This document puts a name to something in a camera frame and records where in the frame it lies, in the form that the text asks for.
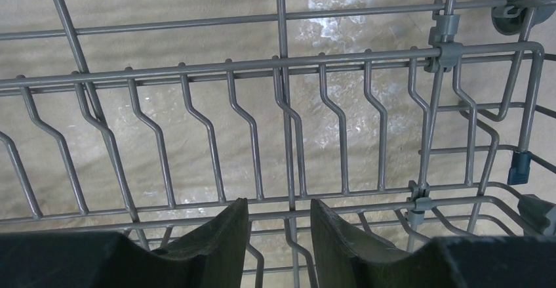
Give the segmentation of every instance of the metal wire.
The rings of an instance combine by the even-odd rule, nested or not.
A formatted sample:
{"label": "metal wire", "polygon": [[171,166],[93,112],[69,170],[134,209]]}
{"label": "metal wire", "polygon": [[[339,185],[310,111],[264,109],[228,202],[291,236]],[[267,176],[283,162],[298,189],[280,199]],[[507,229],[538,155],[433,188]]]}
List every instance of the metal wire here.
{"label": "metal wire", "polygon": [[[415,231],[413,229],[413,227],[409,225],[409,223],[407,222],[407,220],[405,219],[405,217],[403,216],[403,214],[401,213],[401,211],[399,209],[395,209],[394,213],[396,214],[396,217],[398,218],[399,223],[403,227],[403,230],[408,235],[411,235],[411,236],[415,237],[416,239],[418,239],[419,241],[423,241],[425,243],[430,240],[430,238],[428,238],[427,236],[424,236],[424,235],[420,234],[419,232]],[[408,244],[407,251],[410,251],[410,252],[413,251],[412,245],[410,246]]]}
{"label": "metal wire", "polygon": [[[365,50],[368,55],[372,54],[370,49]],[[388,127],[388,112],[380,101],[372,94],[371,83],[371,69],[370,61],[365,62],[363,74],[363,94],[369,103],[374,106],[380,116],[380,126],[378,134],[378,183],[377,189],[384,190],[386,188],[386,140],[387,140],[387,127]]]}
{"label": "metal wire", "polygon": [[77,177],[77,172],[75,171],[75,166],[73,165],[73,159],[71,158],[66,138],[62,135],[62,133],[58,132],[54,127],[48,125],[40,118],[39,111],[35,105],[35,100],[33,100],[29,88],[21,88],[21,94],[23,96],[27,112],[29,113],[29,117],[33,123],[54,137],[58,143],[60,153],[62,154],[62,160],[64,161],[64,166],[66,167],[69,181],[71,182],[71,188],[73,189],[73,194],[75,195],[75,200],[77,201],[77,206],[79,207],[79,212],[82,215],[86,215],[89,213],[89,208],[87,208],[87,204],[85,203],[85,197],[83,196],[83,191],[81,190],[81,185],[79,184],[79,179]]}
{"label": "metal wire", "polygon": [[145,123],[155,133],[168,206],[170,209],[174,209],[176,208],[176,198],[174,196],[174,188],[172,187],[170,165],[168,164],[168,155],[166,154],[166,144],[164,143],[162,128],[141,110],[141,103],[139,102],[139,94],[137,92],[137,84],[135,83],[135,80],[130,79],[128,81],[128,86],[133,113],[141,122]]}
{"label": "metal wire", "polygon": [[284,219],[284,227],[286,233],[286,242],[288,243],[288,245],[292,248],[293,251],[297,251],[305,257],[307,271],[309,272],[309,284],[311,285],[311,288],[318,288],[319,285],[317,283],[317,273],[315,271],[315,265],[313,263],[313,257],[311,256],[311,253],[306,248],[293,241],[289,219]]}
{"label": "metal wire", "polygon": [[444,214],[442,212],[440,212],[440,210],[436,207],[433,207],[431,209],[431,211],[433,212],[433,214],[435,214],[436,217],[438,217],[438,219],[440,220],[440,222],[444,225],[444,227],[446,227],[446,229],[450,230],[451,232],[453,232],[454,234],[457,234],[458,236],[467,236],[467,237],[476,237],[476,235],[472,234],[471,232],[467,232],[465,230],[459,229],[458,227],[455,227],[447,218],[446,216],[444,216]]}
{"label": "metal wire", "polygon": [[327,68],[325,65],[319,65],[319,85],[321,100],[325,105],[338,116],[338,133],[340,136],[340,168],[342,172],[342,194],[349,192],[348,178],[348,126],[346,114],[342,109],[328,97]]}
{"label": "metal wire", "polygon": [[[280,58],[287,58],[288,57],[288,26],[287,26],[288,16],[286,14],[286,0],[276,0],[276,13],[277,13],[276,20],[278,21],[279,56]],[[290,103],[290,77],[289,77],[288,66],[281,67],[280,95],[285,106],[288,106]],[[295,181],[294,181],[294,165],[293,165],[292,118],[293,116],[291,116],[289,113],[286,112],[286,110],[284,110],[283,119],[284,119],[284,143],[286,148],[286,176],[288,178],[288,197],[290,199],[288,205],[291,211],[295,211],[296,204],[294,201]],[[298,138],[298,136],[301,136],[301,133],[298,134],[297,128],[301,130],[301,119],[299,119],[299,123],[296,121],[296,139]],[[307,185],[306,185],[306,176],[305,176],[305,156],[303,155],[303,142],[301,142],[301,146],[299,145],[299,142],[297,142],[296,148],[298,152],[297,164],[298,164],[300,195],[306,196]],[[292,240],[293,242],[295,242],[297,241],[297,222],[295,219],[292,219],[290,223],[291,223]],[[294,273],[294,287],[299,288],[300,286],[299,255],[296,252],[296,250],[292,250],[292,267]]]}
{"label": "metal wire", "polygon": [[[417,59],[411,58],[409,60],[409,78],[407,83],[407,91],[409,92],[409,96],[419,107],[423,110],[423,126],[421,130],[422,138],[429,132],[428,129],[430,127],[429,124],[429,116],[430,116],[430,109],[429,104],[423,99],[416,91],[416,80],[417,80]],[[426,142],[421,140],[421,152],[427,151]],[[428,163],[428,156],[426,154],[421,153],[421,160],[419,166],[419,179],[417,184],[419,186],[426,186],[426,168],[424,165]]]}
{"label": "metal wire", "polygon": [[[305,153],[304,153],[304,145],[303,145],[303,122],[299,114],[293,110],[288,102],[282,97],[283,95],[283,84],[281,83],[281,76],[280,76],[280,69],[274,68],[273,69],[273,78],[274,78],[274,99],[278,107],[280,107],[284,114],[286,115],[288,122],[291,123],[290,119],[294,120],[294,128],[296,133],[296,149],[297,149],[297,156],[298,156],[298,164],[300,168],[300,187],[303,189],[304,192],[300,193],[302,197],[307,196],[307,185],[305,181]],[[288,180],[288,196],[291,200],[295,199],[295,185],[293,181],[293,164],[291,165],[291,169],[288,166],[288,177],[291,174],[291,180]]]}
{"label": "metal wire", "polygon": [[255,275],[255,288],[262,288],[262,280],[264,276],[264,257],[253,245],[251,245],[251,233],[253,222],[249,222],[249,239],[247,240],[247,251],[257,260],[257,269]]}
{"label": "metal wire", "polygon": [[[466,112],[461,112],[465,118],[469,118]],[[487,188],[488,178],[490,177],[490,172],[494,164],[494,158],[496,157],[496,151],[498,150],[498,145],[500,144],[500,135],[495,129],[488,126],[485,122],[477,120],[477,126],[490,135],[490,146],[488,147],[487,157],[485,159],[485,167],[483,168],[483,174],[481,175],[481,182],[479,183],[479,189],[477,190],[477,196],[485,194]],[[481,204],[474,204],[471,211],[471,218],[469,218],[469,224],[467,225],[467,231],[473,232],[475,229],[475,223],[477,217],[479,216],[479,211],[481,210]]]}
{"label": "metal wire", "polygon": [[[228,58],[226,60],[227,63],[231,63],[231,60]],[[245,111],[238,103],[237,103],[237,93],[235,91],[235,78],[233,76],[233,72],[228,72],[228,94],[229,94],[229,104],[231,108],[236,111],[248,124],[249,124],[249,132],[251,136],[251,152],[253,156],[253,168],[255,171],[255,189],[257,199],[263,199],[263,191],[262,191],[262,174],[260,169],[260,152],[259,152],[259,137],[257,132],[257,122],[255,118],[251,116],[247,111]]]}
{"label": "metal wire", "polygon": [[462,60],[459,59],[454,68],[452,82],[454,93],[462,99],[463,103],[469,106],[469,123],[467,126],[467,156],[466,156],[466,177],[464,184],[473,184],[473,165],[475,163],[475,139],[477,138],[477,103],[462,89]]}
{"label": "metal wire", "polygon": [[361,221],[361,226],[363,227],[363,230],[370,234],[373,238],[377,239],[378,241],[381,241],[382,243],[389,245],[391,247],[395,247],[394,243],[392,243],[390,240],[379,236],[378,234],[374,233],[371,229],[370,226],[368,224],[367,218],[365,217],[364,213],[358,213],[357,216],[359,216],[359,220]]}
{"label": "metal wire", "polygon": [[33,216],[33,219],[42,218],[43,213],[39,208],[39,203],[37,202],[37,198],[35,197],[35,193],[33,192],[33,188],[31,187],[31,183],[27,177],[27,172],[25,172],[25,168],[21,162],[21,157],[19,156],[16,144],[8,135],[2,132],[0,132],[0,140],[4,143],[6,149],[8,150],[8,155],[10,156],[10,160],[12,161],[14,170],[16,171],[21,188],[25,194],[25,198],[31,207],[31,215]]}
{"label": "metal wire", "polygon": [[[525,42],[529,39],[531,29],[534,25],[534,17],[536,14],[536,9],[527,9],[525,14],[525,19],[521,27],[521,32],[519,33],[518,42]],[[502,105],[498,110],[498,114],[493,114],[488,111],[479,111],[488,119],[499,122],[503,120],[508,111],[508,104],[511,101],[511,96],[515,88],[515,82],[517,81],[517,75],[519,74],[519,68],[521,67],[521,62],[523,61],[523,51],[516,51],[513,59],[511,60],[511,67],[509,69],[509,75],[507,77],[506,87],[504,89],[504,95],[502,96]]]}
{"label": "metal wire", "polygon": [[207,129],[208,134],[208,148],[210,150],[210,158],[212,159],[212,170],[214,171],[214,179],[216,182],[216,193],[218,194],[218,201],[220,203],[226,201],[226,193],[224,191],[224,183],[222,181],[222,171],[220,170],[220,158],[218,157],[218,147],[216,145],[216,133],[214,132],[214,125],[212,122],[199,111],[193,107],[191,100],[191,90],[189,89],[189,78],[187,75],[182,75],[182,94],[184,95],[184,104],[186,110],[199,122],[201,122]]}
{"label": "metal wire", "polygon": [[172,231],[174,230],[174,227],[170,226],[170,227],[166,227],[166,230],[164,231],[164,235],[162,236],[162,240],[160,241],[160,246],[159,247],[163,247],[166,244],[168,244],[168,241],[170,240],[170,237],[172,236]]}
{"label": "metal wire", "polygon": [[[527,53],[523,57],[525,60],[530,60],[532,59],[532,54]],[[509,61],[511,59],[512,59],[512,55],[471,56],[471,57],[463,57],[462,63],[476,64],[476,63],[488,63],[488,62],[503,62],[503,61]],[[429,62],[427,60],[417,61],[418,67],[427,66],[428,64]],[[338,72],[363,71],[364,66],[355,64],[355,65],[335,65],[335,66],[332,65],[326,67],[328,73],[338,73]],[[409,62],[381,62],[377,64],[371,64],[371,68],[373,70],[384,70],[384,69],[404,68],[404,67],[409,67]],[[289,74],[307,75],[311,73],[318,73],[318,71],[319,71],[318,67],[293,68],[289,70]],[[271,77],[272,75],[273,72],[270,70],[259,70],[259,71],[239,72],[235,74],[235,78],[236,80],[250,79],[250,78]],[[189,75],[188,78],[190,83],[198,83],[198,82],[226,80],[226,75],[225,74],[193,75],[193,76]],[[147,86],[179,84],[181,83],[181,80],[179,77],[170,77],[170,78],[160,78],[160,79],[141,79],[141,80],[136,80],[135,82],[137,84],[137,87],[147,87]],[[95,87],[97,89],[114,89],[114,88],[127,88],[128,85],[125,81],[113,81],[108,83],[96,83]],[[73,84],[68,84],[68,85],[58,85],[53,87],[34,87],[34,88],[30,88],[30,90],[32,94],[45,94],[45,93],[73,92],[74,88],[73,88]],[[19,89],[0,90],[0,96],[19,96],[19,95],[20,95]],[[509,107],[516,108],[515,104],[516,102],[511,102]],[[500,107],[500,103],[498,105],[492,105],[488,109],[496,109],[499,107]]]}
{"label": "metal wire", "polygon": [[[504,53],[511,51],[542,51],[541,44],[536,42],[500,43],[486,45],[470,45],[462,48],[463,54]],[[399,51],[380,51],[373,53],[336,54],[325,56],[301,56],[295,58],[280,58],[273,60],[245,60],[240,62],[224,62],[189,66],[175,66],[166,68],[149,68],[134,70],[133,72],[118,71],[104,73],[83,73],[81,75],[54,75],[46,77],[28,77],[0,80],[0,88],[33,87],[57,85],[63,83],[87,83],[114,80],[129,80],[149,77],[166,77],[184,74],[235,72],[239,70],[259,70],[261,68],[297,67],[319,64],[337,64],[347,62],[385,61],[404,58],[427,58],[440,56],[440,49],[414,49]]]}
{"label": "metal wire", "polygon": [[[111,157],[110,159],[113,161],[113,166],[116,172],[116,178],[120,185],[120,191],[122,193],[123,202],[125,204],[125,209],[129,212],[131,216],[132,222],[140,222],[139,215],[137,213],[137,209],[135,208],[135,204],[133,202],[133,197],[131,196],[131,191],[129,190],[129,186],[127,185],[127,180],[125,178],[125,174],[123,171],[123,165],[121,162],[121,158],[119,155],[118,147],[116,145],[116,137],[114,133],[105,126],[103,123],[99,122],[95,119],[89,110],[89,106],[87,105],[87,100],[85,99],[85,90],[82,84],[76,83],[75,84],[75,92],[77,93],[77,100],[79,102],[79,108],[81,109],[81,114],[85,118],[85,120],[91,124],[94,128],[98,129],[102,136],[108,138],[108,155]],[[147,238],[145,233],[142,229],[136,229],[137,236],[141,240],[141,244],[146,249],[148,248]]]}
{"label": "metal wire", "polygon": [[517,149],[520,152],[527,151],[529,147],[543,61],[544,51],[535,51],[533,53],[533,62],[529,73],[529,84],[527,86],[527,94],[525,97],[525,107],[523,108],[523,120],[521,121],[521,131],[519,133],[519,141],[517,144]]}

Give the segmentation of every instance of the wire basket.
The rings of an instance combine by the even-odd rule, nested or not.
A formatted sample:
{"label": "wire basket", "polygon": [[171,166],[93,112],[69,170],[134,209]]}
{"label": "wire basket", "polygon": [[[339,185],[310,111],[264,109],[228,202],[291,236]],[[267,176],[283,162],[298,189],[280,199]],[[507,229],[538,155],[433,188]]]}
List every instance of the wire basket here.
{"label": "wire basket", "polygon": [[[535,113],[556,118],[555,111],[537,105],[543,62],[544,60],[556,60],[556,56],[545,54],[541,44],[527,41],[531,28],[535,25],[535,9],[528,9],[524,13],[523,26],[519,32],[518,42],[464,46],[454,42],[459,22],[459,16],[454,13],[459,9],[505,7],[508,4],[507,0],[465,2],[436,0],[433,4],[426,5],[309,12],[286,12],[286,0],[276,0],[277,10],[274,14],[79,29],[73,26],[65,1],[53,0],[53,2],[62,21],[63,29],[2,33],[0,34],[0,40],[66,37],[78,70],[67,75],[18,76],[13,79],[0,80],[0,96],[22,98],[30,121],[53,137],[62,156],[67,177],[71,184],[73,198],[71,201],[75,205],[70,205],[73,206],[72,209],[61,213],[51,213],[50,210],[41,208],[40,199],[37,200],[35,196],[34,189],[37,187],[26,174],[24,162],[15,142],[9,134],[0,133],[0,140],[7,149],[7,155],[20,183],[17,188],[23,190],[30,209],[30,215],[2,218],[0,220],[0,230],[2,232],[36,232],[53,228],[84,232],[115,230],[130,236],[142,247],[152,249],[167,244],[187,232],[189,227],[208,222],[222,207],[231,204],[233,199],[226,190],[226,176],[223,175],[219,157],[219,152],[223,147],[217,144],[218,137],[213,125],[214,121],[195,108],[193,104],[196,101],[195,92],[191,90],[191,84],[204,83],[210,85],[220,81],[226,84],[229,105],[232,110],[243,119],[243,123],[249,129],[248,146],[252,161],[250,171],[252,171],[254,182],[244,182],[243,188],[248,190],[249,195],[252,195],[248,198],[248,202],[251,209],[250,223],[253,228],[251,244],[248,245],[248,252],[252,256],[247,257],[244,274],[246,280],[254,281],[257,287],[262,286],[263,273],[290,272],[295,287],[299,287],[300,284],[308,280],[308,274],[311,272],[310,270],[308,272],[307,265],[312,265],[313,262],[311,244],[304,243],[304,241],[309,231],[306,224],[309,216],[307,200],[313,198],[330,200],[337,213],[347,215],[346,217],[351,219],[350,222],[367,232],[371,233],[373,232],[371,230],[374,230],[384,235],[384,232],[380,231],[381,228],[396,227],[403,230],[400,232],[403,233],[404,241],[407,241],[405,249],[408,251],[414,250],[415,240],[418,240],[418,245],[429,240],[430,236],[425,236],[426,226],[429,224],[443,226],[444,233],[442,234],[463,236],[469,236],[474,232],[481,233],[475,228],[478,221],[494,223],[500,228],[501,233],[510,236],[514,236],[521,229],[526,234],[543,233],[542,230],[532,225],[530,220],[512,209],[506,200],[503,201],[499,197],[487,195],[487,190],[498,189],[509,192],[515,200],[522,199],[522,194],[512,188],[511,185],[527,183],[531,160],[552,173],[556,173],[556,166],[528,150]],[[437,22],[437,26],[431,30],[430,48],[418,49],[412,47],[411,49],[396,51],[366,50],[347,54],[325,55],[321,53],[318,56],[288,57],[287,23],[289,20],[410,12],[431,12],[433,14],[433,20]],[[231,61],[228,59],[225,62],[211,64],[185,65],[180,63],[174,67],[136,70],[128,67],[116,72],[92,73],[89,72],[80,45],[80,37],[87,35],[249,24],[253,22],[277,22],[279,43],[277,56],[259,60]],[[521,69],[521,63],[524,60],[532,60],[530,69],[525,69],[529,70],[525,101],[512,102],[514,86]],[[478,103],[462,87],[462,66],[492,62],[511,62],[502,101]],[[430,101],[424,100],[416,87],[418,72],[421,72],[423,68],[433,75]],[[420,158],[418,176],[405,187],[393,187],[388,184],[387,163],[389,159],[387,149],[389,140],[387,136],[391,108],[385,106],[384,99],[376,95],[373,87],[373,84],[376,83],[374,81],[375,73],[392,69],[407,69],[405,75],[407,77],[408,95],[415,105],[422,110],[423,117],[420,156],[417,157]],[[377,144],[373,146],[373,151],[369,152],[373,156],[377,156],[373,157],[377,160],[377,168],[372,170],[376,175],[376,181],[374,181],[376,183],[372,185],[350,184],[352,173],[348,174],[348,117],[345,111],[335,102],[336,97],[330,95],[328,86],[330,77],[337,73],[352,73],[361,76],[363,90],[359,89],[358,92],[368,102],[365,105],[372,106],[378,113],[376,120],[378,132],[374,134]],[[318,75],[321,103],[332,112],[335,119],[339,146],[339,164],[336,171],[339,171],[340,174],[340,181],[335,187],[337,188],[335,192],[315,193],[311,191],[311,185],[308,184],[309,170],[306,166],[308,156],[304,151],[307,140],[304,137],[304,120],[292,106],[292,99],[290,98],[290,78],[299,75]],[[450,76],[452,78],[452,89],[460,102],[453,105],[441,105],[442,82]],[[283,131],[279,130],[279,132],[285,144],[283,161],[286,168],[286,180],[285,182],[272,183],[283,183],[283,186],[287,187],[287,194],[285,195],[266,195],[266,191],[271,190],[272,186],[271,182],[264,180],[263,172],[266,163],[264,158],[261,157],[260,151],[260,143],[263,141],[261,134],[258,132],[258,126],[260,125],[257,124],[254,116],[240,104],[242,101],[241,93],[236,88],[236,82],[244,79],[267,79],[266,81],[273,88],[273,100],[279,108],[279,115],[283,120]],[[141,107],[142,99],[140,95],[142,90],[156,88],[156,86],[161,88],[179,86],[180,96],[183,98],[185,109],[189,113],[186,118],[193,118],[204,126],[206,135],[203,136],[208,137],[207,155],[210,156],[210,162],[212,163],[214,182],[204,181],[202,186],[206,186],[206,189],[210,188],[211,191],[214,190],[214,199],[196,201],[192,198],[183,202],[180,197],[176,197],[176,179],[173,179],[170,174],[172,156],[167,153],[168,146],[171,144],[165,140],[163,128],[154,121],[153,112],[156,111],[145,112]],[[138,121],[149,127],[154,134],[153,137],[144,140],[155,140],[156,142],[156,150],[149,153],[157,154],[159,159],[162,174],[160,188],[163,187],[164,189],[164,204],[143,206],[137,205],[134,201],[133,186],[128,183],[127,172],[123,165],[124,156],[119,149],[114,130],[107,123],[110,116],[105,117],[103,112],[103,105],[106,109],[106,104],[103,102],[106,101],[101,101],[99,92],[105,89],[127,90],[129,92],[129,105],[134,115]],[[102,135],[103,141],[99,142],[98,145],[103,145],[102,149],[106,149],[108,152],[111,166],[115,171],[123,199],[121,208],[93,210],[87,205],[86,193],[84,193],[79,181],[83,178],[78,175],[80,169],[74,165],[70,154],[71,145],[68,144],[68,140],[58,129],[42,119],[39,115],[40,106],[35,103],[39,94],[51,93],[65,93],[77,97],[83,119]],[[513,108],[523,109],[519,140],[517,145],[502,144],[498,131],[491,126],[492,123],[489,124],[487,121],[501,122]],[[437,114],[441,112],[453,112],[454,115],[460,115],[459,118],[466,121],[467,142],[465,146],[433,148]],[[489,136],[490,144],[482,146],[476,143],[477,133],[480,132]],[[496,154],[502,150],[513,152],[507,184],[489,180]],[[475,162],[475,154],[479,152],[486,152],[486,158],[481,178],[476,182],[473,179],[473,174],[478,163]],[[430,180],[427,179],[429,160],[432,155],[440,154],[465,154],[465,177],[463,181],[456,184],[430,184]],[[322,171],[323,175],[326,176],[329,169],[320,169],[319,171]],[[490,213],[482,213],[481,205],[485,203],[497,207],[503,214],[496,216]],[[454,207],[462,210],[453,211],[450,209]],[[191,211],[199,211],[199,213],[202,211],[204,215],[193,215]],[[455,212],[458,213],[455,215],[446,214]],[[378,213],[383,219],[376,219]],[[384,217],[391,217],[391,219],[385,220]],[[508,226],[510,221],[515,224],[514,228]],[[288,252],[290,261],[287,262],[287,266],[268,266],[268,261],[273,258],[273,255],[265,254],[264,250],[261,253],[256,248],[272,245],[271,242],[274,242],[274,237],[284,239],[286,245],[291,248],[291,253]]]}

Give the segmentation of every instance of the gray wire rack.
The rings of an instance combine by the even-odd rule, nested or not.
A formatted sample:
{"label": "gray wire rack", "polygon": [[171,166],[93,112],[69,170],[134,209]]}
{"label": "gray wire rack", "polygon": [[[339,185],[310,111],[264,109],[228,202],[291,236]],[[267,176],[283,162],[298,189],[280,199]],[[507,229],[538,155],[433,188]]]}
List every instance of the gray wire rack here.
{"label": "gray wire rack", "polygon": [[[454,197],[447,199],[430,199],[429,206],[431,212],[435,215],[433,218],[425,218],[423,223],[440,222],[450,231],[459,235],[472,234],[477,220],[489,220],[499,225],[501,229],[508,235],[514,236],[514,232],[510,230],[501,220],[494,216],[483,215],[479,212],[483,203],[491,203],[502,210],[510,219],[516,222],[527,234],[540,234],[538,229],[533,227],[522,216],[516,213],[502,200],[486,196],[487,187],[500,188],[513,194],[516,198],[520,198],[521,194],[507,184],[498,182],[489,182],[489,175],[494,163],[496,152],[500,150],[511,150],[517,153],[527,153],[531,159],[539,165],[545,167],[549,171],[556,173],[556,166],[541,157],[528,151],[528,145],[531,136],[533,117],[536,112],[556,118],[556,112],[536,104],[541,70],[544,60],[555,61],[556,55],[545,54],[543,46],[539,43],[528,42],[531,28],[534,25],[535,9],[529,9],[525,16],[524,26],[519,35],[519,41],[516,43],[488,44],[460,46],[458,50],[453,68],[453,89],[461,99],[461,104],[453,106],[440,106],[439,97],[441,83],[445,71],[441,68],[434,75],[433,92],[431,100],[425,101],[415,88],[416,70],[417,68],[430,66],[434,60],[439,60],[445,46],[434,45],[429,49],[411,48],[403,51],[382,51],[372,52],[367,50],[362,53],[337,54],[304,57],[288,57],[288,41],[287,41],[287,22],[288,20],[301,20],[308,18],[326,18],[326,17],[345,17],[345,16],[364,16],[375,14],[399,14],[407,12],[442,12],[443,16],[454,16],[454,11],[458,9],[473,9],[485,7],[503,7],[507,5],[506,0],[490,0],[490,1],[468,1],[456,2],[456,0],[436,1],[430,5],[408,5],[393,7],[372,7],[364,9],[344,9],[344,10],[326,10],[311,12],[286,12],[285,0],[276,0],[277,13],[263,14],[257,16],[236,16],[225,18],[209,18],[200,20],[183,20],[174,22],[156,22],[149,24],[129,24],[124,26],[103,26],[95,28],[76,29],[71,21],[64,0],[53,0],[56,10],[58,11],[63,29],[48,31],[28,31],[18,33],[0,33],[0,40],[19,40],[19,39],[46,39],[49,37],[67,37],[69,46],[75,58],[78,72],[68,75],[55,75],[46,77],[22,77],[18,76],[13,79],[0,80],[0,96],[22,96],[29,112],[30,118],[35,125],[43,129],[46,133],[55,138],[60,153],[64,160],[64,165],[68,172],[68,176],[75,194],[79,212],[63,213],[59,215],[44,215],[34,196],[33,186],[27,178],[26,171],[22,160],[19,157],[18,150],[14,141],[6,134],[0,132],[0,140],[7,148],[9,157],[14,166],[14,170],[21,183],[21,187],[25,193],[27,202],[31,208],[32,216],[10,218],[0,220],[0,225],[34,223],[43,220],[63,220],[68,218],[79,218],[84,216],[101,216],[128,214],[131,221],[123,224],[113,224],[104,226],[85,226],[78,228],[68,228],[65,231],[99,231],[99,230],[117,230],[129,235],[135,231],[138,236],[139,243],[148,248],[149,244],[160,243],[164,245],[174,239],[172,237],[172,229],[176,226],[193,226],[205,223],[211,219],[206,218],[186,218],[177,220],[158,220],[158,221],[140,221],[139,213],[167,211],[171,209],[192,209],[198,207],[221,207],[229,205],[230,200],[226,199],[224,193],[224,183],[220,172],[220,164],[218,150],[216,146],[216,136],[212,122],[203,114],[199,113],[191,103],[190,83],[209,82],[209,81],[227,81],[229,90],[229,101],[231,107],[237,112],[250,127],[250,146],[252,149],[252,161],[256,183],[256,198],[249,199],[250,204],[258,203],[275,203],[287,202],[289,211],[277,211],[270,213],[255,213],[250,215],[250,221],[282,219],[285,223],[284,229],[276,230],[258,230],[251,233],[252,237],[264,236],[270,234],[285,234],[287,243],[292,247],[292,265],[280,268],[264,268],[264,257],[253,246],[248,245],[248,251],[258,261],[258,267],[253,270],[245,270],[246,274],[256,274],[256,286],[262,286],[262,276],[264,272],[286,272],[293,271],[294,285],[300,284],[299,271],[307,270],[310,276],[314,276],[314,268],[312,256],[306,248],[297,244],[296,238],[299,232],[308,232],[309,228],[298,228],[296,219],[300,217],[308,217],[308,210],[296,210],[296,203],[301,200],[311,198],[335,198],[335,197],[355,197],[363,195],[381,195],[381,194],[407,194],[415,191],[445,191],[445,190],[476,190],[476,196],[472,197]],[[243,24],[253,22],[277,22],[278,23],[278,56],[266,60],[249,60],[232,62],[226,60],[217,64],[201,64],[190,65],[179,64],[175,67],[167,68],[150,68],[143,70],[133,70],[126,68],[118,72],[98,72],[90,73],[87,61],[79,43],[79,36],[106,33],[121,33],[130,31],[151,31],[163,30],[171,28],[192,28],[213,25],[226,24]],[[450,43],[447,35],[441,38],[441,43]],[[521,67],[522,60],[532,59],[532,66],[529,74],[528,89],[526,92],[526,100],[524,102],[512,102],[511,96],[517,79],[518,71]],[[511,70],[507,78],[507,84],[503,99],[500,103],[476,103],[469,95],[466,94],[461,87],[461,69],[462,64],[485,63],[511,61]],[[422,143],[420,154],[420,173],[416,183],[407,188],[388,188],[386,186],[386,146],[387,146],[387,110],[375,98],[371,92],[372,71],[383,70],[388,68],[408,68],[408,91],[411,98],[421,107],[423,111],[423,127],[422,127]],[[327,73],[335,72],[363,72],[364,73],[364,94],[366,99],[380,113],[380,134],[379,134],[379,165],[376,189],[351,192],[348,183],[348,151],[347,151],[347,133],[346,133],[346,115],[345,113],[328,97],[327,94]],[[301,117],[290,107],[290,90],[289,77],[292,75],[301,75],[309,73],[318,73],[320,77],[321,99],[322,101],[338,116],[338,124],[340,130],[340,166],[342,170],[341,192],[328,194],[311,194],[306,186],[306,170],[304,164],[304,142]],[[261,180],[261,164],[259,154],[259,143],[257,125],[255,119],[246,112],[238,103],[235,91],[235,80],[255,77],[271,77],[274,82],[275,101],[278,107],[283,110],[283,125],[285,138],[285,157],[287,161],[287,179],[288,179],[288,196],[284,197],[265,197],[264,186]],[[138,99],[138,87],[144,88],[154,85],[181,84],[184,96],[184,102],[187,111],[200,121],[207,129],[208,143],[210,146],[210,154],[212,157],[212,166],[216,188],[218,191],[218,200],[203,203],[178,203],[174,197],[172,183],[170,180],[169,161],[166,153],[163,130],[151,120],[145,113],[141,111]],[[128,187],[125,172],[119,155],[118,145],[116,143],[112,130],[108,127],[102,104],[97,95],[98,89],[112,88],[128,88],[130,91],[130,99],[133,112],[139,120],[150,127],[157,140],[158,154],[160,158],[165,188],[167,193],[167,204],[161,206],[137,207],[131,196]],[[98,129],[104,138],[104,143],[110,156],[113,168],[117,175],[118,183],[121,189],[125,208],[91,211],[87,207],[87,203],[83,192],[81,191],[77,172],[70,156],[68,143],[64,136],[49,124],[41,120],[37,106],[33,101],[35,94],[45,93],[76,93],[81,113],[85,120]],[[501,121],[505,118],[510,108],[522,108],[523,123],[521,125],[521,133],[519,142],[516,146],[500,144],[500,137],[496,130],[488,126],[478,117]],[[489,110],[497,110],[498,113],[492,113]],[[460,148],[440,148],[431,149],[433,132],[435,129],[435,121],[439,112],[460,112],[462,116],[469,120],[467,146]],[[491,137],[491,143],[488,146],[476,146],[475,135],[477,127],[487,132]],[[296,147],[296,156],[294,156],[293,145]],[[473,182],[473,166],[475,152],[488,152],[483,175],[479,182]],[[451,185],[427,185],[427,170],[429,158],[433,154],[453,154],[466,153],[466,177],[464,184]],[[298,169],[298,178],[294,177],[295,163]],[[439,207],[448,205],[472,204],[473,210],[470,215],[445,216],[440,212]],[[402,211],[417,209],[415,199],[397,203],[379,203],[358,205],[349,207],[337,207],[334,210],[337,213],[357,213],[361,219],[360,227],[367,232],[372,232],[371,228],[379,226],[399,225],[409,235],[407,249],[411,251],[414,247],[415,239],[420,241],[428,241],[428,237],[416,231],[415,225],[404,216]],[[397,220],[368,222],[364,213],[372,211],[394,211]],[[452,222],[468,221],[467,230],[456,228]],[[144,230],[150,228],[166,228],[163,237],[156,239],[148,239]],[[300,265],[298,254],[301,254],[306,260],[305,266]]]}

